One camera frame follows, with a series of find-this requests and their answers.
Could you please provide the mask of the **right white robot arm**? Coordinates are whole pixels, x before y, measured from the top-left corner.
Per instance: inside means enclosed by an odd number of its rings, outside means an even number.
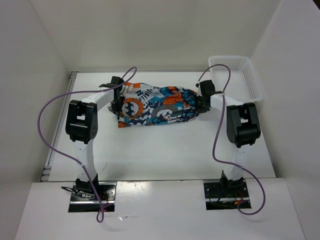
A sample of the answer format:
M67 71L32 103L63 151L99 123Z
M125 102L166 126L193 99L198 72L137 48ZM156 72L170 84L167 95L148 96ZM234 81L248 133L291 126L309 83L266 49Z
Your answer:
M212 157L224 165L219 179L219 193L230 197L244 186L244 173L255 180L254 173L246 168L248 153L256 140L261 136L261 127L256 105L253 102L243 103L225 96L224 91L216 91L212 80L204 80L196 84L196 106L201 113L211 107L221 110L217 132L213 141ZM227 139L232 144L230 160L218 159L216 149L223 123Z

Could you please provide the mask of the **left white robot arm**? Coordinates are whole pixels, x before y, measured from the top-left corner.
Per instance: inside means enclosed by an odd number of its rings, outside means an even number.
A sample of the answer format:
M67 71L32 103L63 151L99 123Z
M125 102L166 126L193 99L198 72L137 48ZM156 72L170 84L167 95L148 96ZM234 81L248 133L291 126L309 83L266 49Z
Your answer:
M65 131L79 161L75 186L71 191L81 198L95 200L100 194L93 154L93 142L98 133L98 111L109 103L118 106L123 102L121 84L124 82L122 78L113 76L110 83L99 86L99 91L82 100L71 100L68 105Z

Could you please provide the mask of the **colourful patterned shorts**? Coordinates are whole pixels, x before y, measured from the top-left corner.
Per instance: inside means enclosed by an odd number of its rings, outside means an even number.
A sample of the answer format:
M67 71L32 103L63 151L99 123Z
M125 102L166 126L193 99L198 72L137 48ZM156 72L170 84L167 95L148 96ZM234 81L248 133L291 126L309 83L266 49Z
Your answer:
M196 96L180 86L127 82L107 107L116 115L119 128L185 123L199 115Z

